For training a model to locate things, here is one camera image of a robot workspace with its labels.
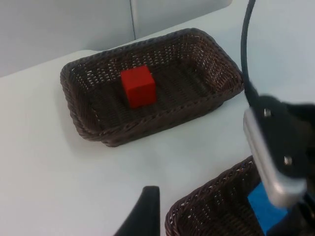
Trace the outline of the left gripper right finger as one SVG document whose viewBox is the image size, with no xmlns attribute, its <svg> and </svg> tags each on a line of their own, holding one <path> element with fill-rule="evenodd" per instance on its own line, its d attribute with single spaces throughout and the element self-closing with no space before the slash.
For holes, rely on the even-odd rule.
<svg viewBox="0 0 315 236">
<path fill-rule="evenodd" d="M 287 215 L 271 229 L 268 236 L 314 236 L 315 235 L 315 198 L 306 193 Z"/>
</svg>

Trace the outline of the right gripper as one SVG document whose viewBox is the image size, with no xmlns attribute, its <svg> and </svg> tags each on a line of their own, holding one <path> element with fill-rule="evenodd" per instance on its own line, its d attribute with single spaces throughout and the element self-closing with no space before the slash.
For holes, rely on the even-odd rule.
<svg viewBox="0 0 315 236">
<path fill-rule="evenodd" d="M 315 105 L 284 103 L 298 139 L 294 163 L 307 179 L 308 189 L 315 188 Z"/>
</svg>

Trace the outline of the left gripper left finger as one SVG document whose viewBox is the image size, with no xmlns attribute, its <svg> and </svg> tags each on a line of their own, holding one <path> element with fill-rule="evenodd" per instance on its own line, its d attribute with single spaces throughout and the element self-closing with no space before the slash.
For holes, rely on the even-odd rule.
<svg viewBox="0 0 315 236">
<path fill-rule="evenodd" d="M 115 233 L 116 236 L 160 235 L 160 190 L 145 186 L 132 211 Z"/>
</svg>

